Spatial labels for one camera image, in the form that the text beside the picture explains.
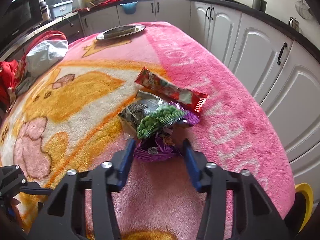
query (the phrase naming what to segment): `red wrapper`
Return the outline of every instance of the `red wrapper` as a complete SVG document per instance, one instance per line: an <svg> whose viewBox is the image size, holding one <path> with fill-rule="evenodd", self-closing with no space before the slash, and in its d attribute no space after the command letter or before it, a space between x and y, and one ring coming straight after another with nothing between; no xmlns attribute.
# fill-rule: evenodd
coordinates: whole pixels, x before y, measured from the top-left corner
<svg viewBox="0 0 320 240"><path fill-rule="evenodd" d="M196 113L200 112L201 107L208 97L208 95L203 93L177 87L162 77L150 72L146 67L143 67L135 82L183 103Z"/></svg>

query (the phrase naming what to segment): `snack wrapper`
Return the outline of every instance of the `snack wrapper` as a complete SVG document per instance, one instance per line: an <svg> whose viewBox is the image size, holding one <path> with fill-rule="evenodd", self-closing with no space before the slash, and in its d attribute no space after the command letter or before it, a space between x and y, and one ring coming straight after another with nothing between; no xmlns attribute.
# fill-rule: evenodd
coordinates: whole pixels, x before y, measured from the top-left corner
<svg viewBox="0 0 320 240"><path fill-rule="evenodd" d="M138 91L137 101L128 105L119 116L125 138L134 137L132 129L126 123L137 131L139 139L149 138L162 127L171 126L181 120L187 114L187 111L170 105L160 97L151 93Z"/></svg>
<svg viewBox="0 0 320 240"><path fill-rule="evenodd" d="M180 152L174 147L170 133L161 130L151 138L142 140L134 150L133 156L143 162L165 161Z"/></svg>
<svg viewBox="0 0 320 240"><path fill-rule="evenodd" d="M162 77L150 72L146 67L143 67L135 82L185 104L196 113L200 112L201 107L208 97L208 95L203 93L177 87Z"/></svg>

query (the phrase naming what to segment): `red cloth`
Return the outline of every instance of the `red cloth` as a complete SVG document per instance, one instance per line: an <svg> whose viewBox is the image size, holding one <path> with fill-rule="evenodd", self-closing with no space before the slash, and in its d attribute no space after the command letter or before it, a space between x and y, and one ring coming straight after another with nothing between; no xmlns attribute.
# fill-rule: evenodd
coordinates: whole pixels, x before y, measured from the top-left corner
<svg viewBox="0 0 320 240"><path fill-rule="evenodd" d="M10 100L8 91L10 90L14 93L15 88L19 85L26 68L27 54L34 46L45 40L67 40L67 38L62 32L47 31L40 34L30 43L19 63L15 59L11 62L0 61L0 101L7 108L13 103Z"/></svg>
<svg viewBox="0 0 320 240"><path fill-rule="evenodd" d="M93 6L93 7L91 7L91 8L86 7L86 8L82 8L82 9L77 9L77 10L75 10L74 12L77 12L77 11L80 11L80 12L88 12L88 11L90 11L92 8L103 7L103 6L106 6L106 5L110 4L110 3L114 3L114 2L118 2L118 1L121 1L121 0L106 0L106 1L104 1L104 2L100 2L98 5Z"/></svg>

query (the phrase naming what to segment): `black microwave oven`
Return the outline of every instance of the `black microwave oven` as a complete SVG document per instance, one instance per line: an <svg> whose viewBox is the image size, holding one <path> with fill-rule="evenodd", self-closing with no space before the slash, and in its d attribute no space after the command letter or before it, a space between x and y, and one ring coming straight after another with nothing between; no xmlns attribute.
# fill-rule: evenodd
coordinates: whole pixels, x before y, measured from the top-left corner
<svg viewBox="0 0 320 240"><path fill-rule="evenodd" d="M0 51L42 22L39 0L15 0L0 20Z"/></svg>

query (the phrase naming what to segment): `screw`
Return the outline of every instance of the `screw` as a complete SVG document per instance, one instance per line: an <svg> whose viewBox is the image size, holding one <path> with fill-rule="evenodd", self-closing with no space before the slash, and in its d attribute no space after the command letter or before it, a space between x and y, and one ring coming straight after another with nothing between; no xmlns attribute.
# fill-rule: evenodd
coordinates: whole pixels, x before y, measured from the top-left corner
<svg viewBox="0 0 320 240"><path fill-rule="evenodd" d="M71 169L71 170L67 171L67 175L69 175L69 176L73 176L75 174L77 174L77 170L75 170L75 169Z"/></svg>
<svg viewBox="0 0 320 240"><path fill-rule="evenodd" d="M215 169L218 165L216 163L206 163L208 169Z"/></svg>
<svg viewBox="0 0 320 240"><path fill-rule="evenodd" d="M243 175L243 176L250 176L250 171L248 171L248 170L242 170L241 171L241 174Z"/></svg>
<svg viewBox="0 0 320 240"><path fill-rule="evenodd" d="M104 162L101 163L102 168L111 168L112 167L112 162Z"/></svg>

